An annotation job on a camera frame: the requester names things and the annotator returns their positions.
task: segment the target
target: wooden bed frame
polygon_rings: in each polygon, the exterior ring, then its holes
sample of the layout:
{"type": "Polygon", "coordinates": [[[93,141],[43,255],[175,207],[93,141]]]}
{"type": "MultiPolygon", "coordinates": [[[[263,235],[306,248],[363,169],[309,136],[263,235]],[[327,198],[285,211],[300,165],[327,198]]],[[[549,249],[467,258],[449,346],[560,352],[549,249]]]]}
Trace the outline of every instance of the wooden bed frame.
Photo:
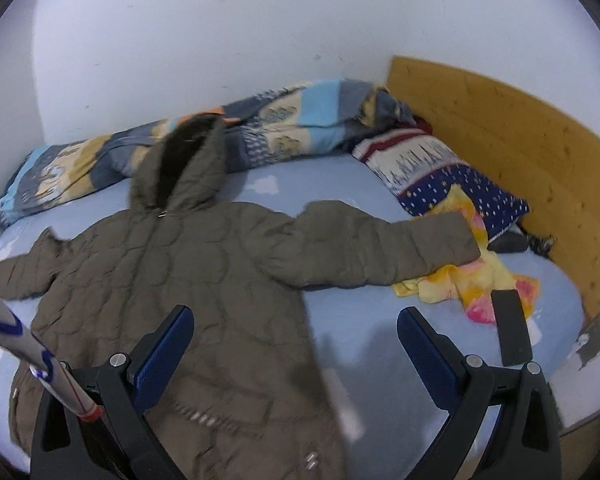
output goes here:
{"type": "Polygon", "coordinates": [[[523,226],[552,234],[552,259],[600,312],[600,138],[551,105],[451,66],[394,57],[387,86],[434,134],[503,188],[528,200],[523,226]]]}

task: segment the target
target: yellow cloth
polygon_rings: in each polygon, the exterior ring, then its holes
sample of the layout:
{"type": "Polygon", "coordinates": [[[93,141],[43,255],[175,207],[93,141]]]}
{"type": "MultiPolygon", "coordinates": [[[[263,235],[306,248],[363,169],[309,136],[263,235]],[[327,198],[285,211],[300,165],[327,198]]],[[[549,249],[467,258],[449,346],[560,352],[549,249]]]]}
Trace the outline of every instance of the yellow cloth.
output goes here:
{"type": "Polygon", "coordinates": [[[482,217],[458,184],[453,184],[446,198],[428,214],[449,211],[461,212],[469,222],[480,247],[480,258],[461,267],[447,265],[429,276],[395,283],[393,288],[396,295],[402,298],[419,294],[425,303],[459,299],[471,320],[478,323],[495,323],[491,291],[515,288],[522,300],[525,317],[529,317],[533,312],[534,302],[540,295],[539,280],[509,272],[498,255],[487,250],[489,240],[482,217]]]}

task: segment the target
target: jacket hood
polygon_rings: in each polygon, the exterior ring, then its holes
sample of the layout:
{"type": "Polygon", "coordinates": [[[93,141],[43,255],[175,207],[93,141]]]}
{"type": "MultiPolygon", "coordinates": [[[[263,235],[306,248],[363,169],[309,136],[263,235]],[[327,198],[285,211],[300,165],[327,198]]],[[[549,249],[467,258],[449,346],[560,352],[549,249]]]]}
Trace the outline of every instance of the jacket hood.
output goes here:
{"type": "Polygon", "coordinates": [[[146,154],[133,177],[130,208],[181,212],[212,205],[226,176],[222,117],[196,115],[146,154]]]}

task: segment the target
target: light blue bed sheet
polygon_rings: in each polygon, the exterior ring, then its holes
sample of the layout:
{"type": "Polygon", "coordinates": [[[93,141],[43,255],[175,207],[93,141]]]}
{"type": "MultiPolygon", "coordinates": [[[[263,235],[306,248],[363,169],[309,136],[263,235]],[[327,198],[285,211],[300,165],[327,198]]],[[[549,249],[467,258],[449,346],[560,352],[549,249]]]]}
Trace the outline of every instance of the light blue bed sheet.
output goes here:
{"type": "MultiPolygon", "coordinates": [[[[128,181],[69,204],[20,220],[0,239],[0,259],[28,251],[51,225],[60,237],[71,238],[95,221],[126,207],[128,181]]],[[[297,215],[312,200],[342,200],[387,221],[409,218],[398,201],[364,165],[349,155],[295,160],[233,174],[222,199],[256,202],[297,215]]],[[[530,322],[534,359],[546,376],[570,353],[583,322],[580,295],[566,275],[551,262],[531,253],[503,255],[513,272],[539,278],[542,293],[530,322]]],[[[464,353],[475,353],[501,365],[494,326],[474,323],[455,300],[422,304],[417,296],[396,298],[390,287],[329,288],[306,292],[306,306],[323,370],[339,380],[339,393],[330,391],[337,410],[343,409],[342,387],[353,407],[357,431],[345,431],[349,477],[353,480],[403,479],[433,441],[446,419],[430,400],[396,333],[398,313],[417,306],[433,328],[445,333],[464,353]]],[[[38,300],[10,302],[26,324],[38,300]]],[[[21,468],[24,454],[10,441],[8,395],[16,369],[14,358],[0,353],[0,450],[21,468]]],[[[490,408],[474,443],[479,452],[487,443],[497,416],[490,408]]]]}

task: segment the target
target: quilted fabric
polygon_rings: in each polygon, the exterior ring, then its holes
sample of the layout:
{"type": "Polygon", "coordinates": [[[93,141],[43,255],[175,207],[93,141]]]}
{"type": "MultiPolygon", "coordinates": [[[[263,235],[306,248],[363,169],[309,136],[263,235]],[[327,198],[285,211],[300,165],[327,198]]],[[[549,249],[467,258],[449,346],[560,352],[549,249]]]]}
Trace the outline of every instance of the quilted fabric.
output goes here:
{"type": "MultiPolygon", "coordinates": [[[[129,352],[176,304],[189,306],[192,343],[148,414],[185,475],[343,479],[299,289],[389,285],[472,261],[478,247],[459,214],[389,224],[341,202],[295,219],[216,203],[224,168],[222,121],[186,121],[144,158],[130,209],[74,240],[46,230],[28,254],[0,262],[0,295],[44,294],[32,331],[73,368],[129,352]]],[[[41,393],[21,366],[10,426],[27,451],[41,393]]]]}

